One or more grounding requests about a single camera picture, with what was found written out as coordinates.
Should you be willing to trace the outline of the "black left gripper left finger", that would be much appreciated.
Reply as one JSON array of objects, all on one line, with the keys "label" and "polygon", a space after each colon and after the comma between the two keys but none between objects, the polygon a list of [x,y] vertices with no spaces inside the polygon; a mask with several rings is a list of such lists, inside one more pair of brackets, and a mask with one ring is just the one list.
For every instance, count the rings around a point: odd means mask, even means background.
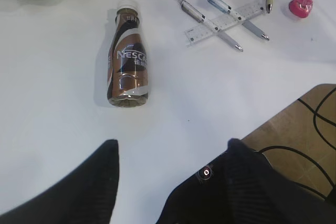
[{"label": "black left gripper left finger", "polygon": [[1,223],[110,223],[119,184],[119,145],[105,141],[49,189],[1,215]]}]

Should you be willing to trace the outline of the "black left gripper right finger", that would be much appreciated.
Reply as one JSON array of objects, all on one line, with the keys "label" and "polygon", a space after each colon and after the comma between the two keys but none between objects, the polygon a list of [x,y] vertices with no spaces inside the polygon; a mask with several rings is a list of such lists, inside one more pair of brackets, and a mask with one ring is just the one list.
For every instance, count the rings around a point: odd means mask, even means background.
[{"label": "black left gripper right finger", "polygon": [[335,223],[335,206],[231,139],[224,153],[170,193],[158,223]]}]

